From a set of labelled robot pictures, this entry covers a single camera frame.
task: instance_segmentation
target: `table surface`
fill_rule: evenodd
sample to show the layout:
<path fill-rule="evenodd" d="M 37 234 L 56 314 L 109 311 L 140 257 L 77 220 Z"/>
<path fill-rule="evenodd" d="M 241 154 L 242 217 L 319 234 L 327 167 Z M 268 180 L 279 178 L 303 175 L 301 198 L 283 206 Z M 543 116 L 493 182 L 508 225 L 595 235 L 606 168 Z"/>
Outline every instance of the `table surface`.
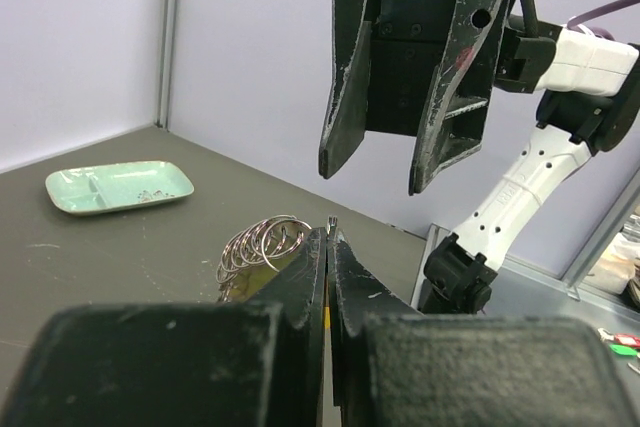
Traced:
<path fill-rule="evenodd" d="M 135 160 L 175 163 L 195 193 L 183 201 L 93 217 L 65 214 L 48 198 L 44 180 L 51 172 Z M 423 239 L 155 127 L 0 175 L 0 212 L 0 404 L 30 343 L 54 312 L 107 302 L 214 301 L 224 245 L 263 218 L 286 213 L 323 226 L 328 215 L 337 215 L 358 259 L 407 302 L 425 249 Z M 510 278 L 507 272 L 501 277 Z M 496 282 L 493 303 L 500 315 L 531 315 L 548 294 L 538 297 L 538 287 L 529 284 L 516 287 L 500 289 Z M 534 312 L 522 311 L 516 291 L 528 293 L 522 305 Z M 329 362 L 325 369 L 324 425 L 338 426 Z"/>

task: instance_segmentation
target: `cable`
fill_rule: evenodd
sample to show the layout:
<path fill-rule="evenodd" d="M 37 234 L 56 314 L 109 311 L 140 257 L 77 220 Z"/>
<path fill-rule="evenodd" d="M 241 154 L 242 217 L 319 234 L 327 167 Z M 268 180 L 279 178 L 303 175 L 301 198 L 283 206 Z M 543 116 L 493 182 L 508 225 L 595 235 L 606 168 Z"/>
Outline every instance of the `cable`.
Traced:
<path fill-rule="evenodd" d="M 540 36 L 540 32 L 535 0 L 520 0 L 520 5 L 522 7 L 525 35 L 531 39 L 537 39 Z"/>
<path fill-rule="evenodd" d="M 601 39 L 616 40 L 613 35 L 611 35 L 611 32 L 602 27 L 587 27 L 586 25 L 578 24 L 573 27 L 567 27 L 567 29 L 573 32 L 581 32 L 583 34 L 600 37 Z"/>
<path fill-rule="evenodd" d="M 576 17 L 571 18 L 569 22 L 567 22 L 567 28 L 572 29 L 578 24 L 583 24 L 585 22 L 588 22 L 589 20 L 597 19 L 598 17 L 602 17 L 603 15 L 611 14 L 613 12 L 626 9 L 627 7 L 631 7 L 637 4 L 640 4 L 640 0 L 616 0 L 615 2 L 596 7 L 589 12 L 585 12 L 584 14 L 580 14 Z"/>
<path fill-rule="evenodd" d="M 279 272 L 271 261 L 295 252 L 310 230 L 309 224 L 293 215 L 276 215 L 234 235 L 222 250 L 216 271 L 218 301 L 231 300 L 234 280 L 248 269 L 266 265 Z"/>

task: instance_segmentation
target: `pile of metal rings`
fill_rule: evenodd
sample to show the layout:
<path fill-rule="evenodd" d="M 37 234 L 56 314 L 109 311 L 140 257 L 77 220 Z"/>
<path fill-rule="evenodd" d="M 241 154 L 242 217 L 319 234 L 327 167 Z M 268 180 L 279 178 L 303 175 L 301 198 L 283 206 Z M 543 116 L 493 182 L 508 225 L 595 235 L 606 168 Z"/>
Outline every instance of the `pile of metal rings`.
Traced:
<path fill-rule="evenodd" d="M 223 249 L 216 271 L 219 302 L 231 300 L 234 280 L 247 269 L 267 265 L 278 272 L 271 261 L 295 252 L 310 230 L 309 224 L 293 215 L 276 215 L 234 235 Z"/>

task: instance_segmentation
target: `red object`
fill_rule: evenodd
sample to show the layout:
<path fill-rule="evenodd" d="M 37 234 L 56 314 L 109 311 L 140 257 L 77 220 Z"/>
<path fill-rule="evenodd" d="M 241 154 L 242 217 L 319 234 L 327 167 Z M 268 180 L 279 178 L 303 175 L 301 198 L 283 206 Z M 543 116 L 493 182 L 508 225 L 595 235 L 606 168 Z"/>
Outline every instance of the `red object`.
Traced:
<path fill-rule="evenodd" d="M 631 334 L 615 334 L 614 342 L 620 345 L 627 345 L 634 349 L 640 349 L 640 337 Z"/>

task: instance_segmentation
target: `mint green dish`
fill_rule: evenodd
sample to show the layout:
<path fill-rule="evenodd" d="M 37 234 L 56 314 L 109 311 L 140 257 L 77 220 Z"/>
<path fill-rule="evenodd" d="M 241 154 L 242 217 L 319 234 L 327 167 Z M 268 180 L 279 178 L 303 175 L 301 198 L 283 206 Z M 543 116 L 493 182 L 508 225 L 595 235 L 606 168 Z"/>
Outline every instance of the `mint green dish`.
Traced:
<path fill-rule="evenodd" d="M 59 170 L 45 182 L 60 210 L 91 215 L 135 209 L 193 194 L 189 178 L 171 162 L 146 161 Z"/>

